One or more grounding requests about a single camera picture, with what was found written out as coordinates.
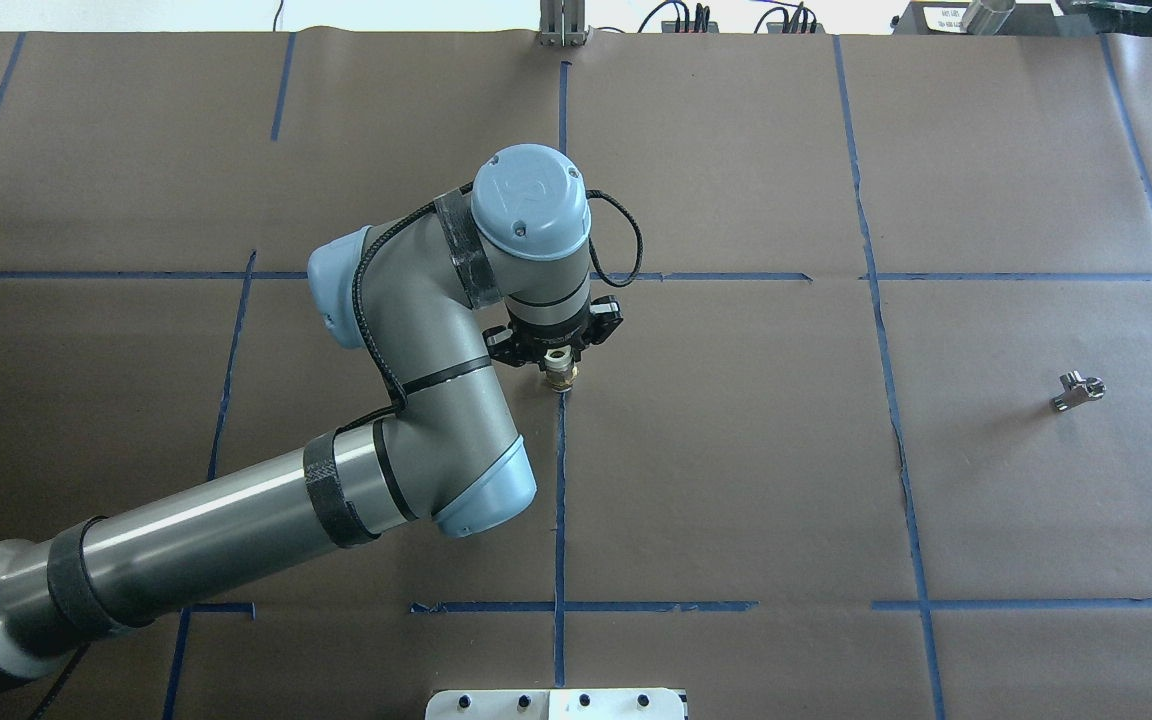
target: t-shaped metal fitting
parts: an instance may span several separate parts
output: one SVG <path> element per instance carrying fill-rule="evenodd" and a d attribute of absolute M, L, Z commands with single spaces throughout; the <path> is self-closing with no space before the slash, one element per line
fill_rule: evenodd
<path fill-rule="evenodd" d="M 1052 409 L 1058 414 L 1063 414 L 1070 407 L 1105 397 L 1105 382 L 1101 378 L 1084 378 L 1078 370 L 1061 376 L 1060 384 L 1064 387 L 1064 392 L 1052 399 Z"/>

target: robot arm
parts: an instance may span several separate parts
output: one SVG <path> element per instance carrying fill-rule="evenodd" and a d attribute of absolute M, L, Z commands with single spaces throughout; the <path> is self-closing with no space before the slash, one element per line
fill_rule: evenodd
<path fill-rule="evenodd" d="M 320 247 L 308 272 L 338 342 L 370 341 L 396 412 L 51 541 L 0 541 L 0 682 L 410 520 L 463 537 L 525 509 L 535 477 L 492 361 L 570 388 L 579 351 L 620 323 L 614 297 L 590 301 L 584 182 L 566 156 L 515 146 L 471 196 L 414 215 Z M 473 311 L 500 300 L 509 327 L 480 333 Z"/>

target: black strap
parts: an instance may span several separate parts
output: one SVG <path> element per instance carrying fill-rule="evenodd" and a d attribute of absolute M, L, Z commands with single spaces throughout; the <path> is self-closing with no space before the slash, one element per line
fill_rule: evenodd
<path fill-rule="evenodd" d="M 465 288 L 470 308 L 477 310 L 494 305 L 500 301 L 500 288 L 497 287 L 495 272 L 483 249 L 479 227 L 473 222 L 465 196 L 460 190 L 440 195 L 434 198 L 434 211 L 438 222 L 444 226 L 452 265 L 461 278 L 461 287 Z"/>
<path fill-rule="evenodd" d="M 492 364 L 492 359 L 488 359 L 488 364 Z M 384 420 L 376 420 L 376 424 L 371 425 L 371 444 L 376 446 L 376 462 L 380 464 L 380 475 L 384 475 L 385 487 L 389 488 L 389 498 L 394 501 L 394 507 L 397 507 L 397 510 L 402 511 L 403 518 L 411 523 L 412 520 L 416 520 L 416 514 L 412 511 L 412 507 L 407 505 L 403 488 L 397 486 L 394 465 L 389 464 L 389 452 L 385 449 L 385 430 L 380 427 L 381 424 Z"/>
<path fill-rule="evenodd" d="M 105 520 L 103 515 L 83 521 L 52 538 L 47 551 L 47 593 L 65 620 L 78 630 L 84 639 L 108 638 L 130 632 L 142 626 L 128 626 L 115 620 L 92 589 L 88 561 L 83 559 L 83 537 L 88 530 Z"/>
<path fill-rule="evenodd" d="M 403 382 L 403 392 L 406 392 L 407 395 L 412 395 L 414 392 L 420 392 L 422 389 L 434 387 L 437 384 L 454 381 L 454 379 L 461 376 L 468 376 L 475 370 L 482 370 L 490 366 L 492 366 L 492 356 L 490 355 L 475 357 L 475 359 L 467 359 L 465 363 L 457 363 L 450 367 L 444 367 L 442 370 L 439 370 L 439 372 L 416 378 L 415 381 Z"/>
<path fill-rule="evenodd" d="M 319 524 L 339 547 L 355 547 L 373 541 L 379 535 L 372 533 L 358 520 L 358 510 L 344 498 L 340 487 L 340 475 L 335 467 L 335 435 L 339 430 L 311 439 L 305 446 L 305 490 Z"/>

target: white label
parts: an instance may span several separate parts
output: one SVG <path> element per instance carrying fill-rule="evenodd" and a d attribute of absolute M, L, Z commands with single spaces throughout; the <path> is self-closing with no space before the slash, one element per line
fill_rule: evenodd
<path fill-rule="evenodd" d="M 963 12 L 965 8 L 923 8 L 923 17 L 927 18 L 927 29 L 933 32 L 965 32 L 963 29 Z"/>

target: blue joint cap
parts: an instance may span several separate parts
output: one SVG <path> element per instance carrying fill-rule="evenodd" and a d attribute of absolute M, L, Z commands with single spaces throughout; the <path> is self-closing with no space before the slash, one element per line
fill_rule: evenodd
<path fill-rule="evenodd" d="M 470 211 L 492 245 L 525 260 L 558 260 L 589 238 L 585 179 L 562 152 L 515 145 L 473 177 Z"/>
<path fill-rule="evenodd" d="M 347 350 L 362 347 L 358 318 L 353 313 L 353 272 L 362 258 L 362 238 L 371 225 L 338 237 L 310 255 L 310 291 L 328 333 Z"/>
<path fill-rule="evenodd" d="M 492 529 L 517 515 L 536 497 L 536 478 L 522 447 L 522 435 L 456 500 L 435 511 L 444 536 L 463 538 Z"/>

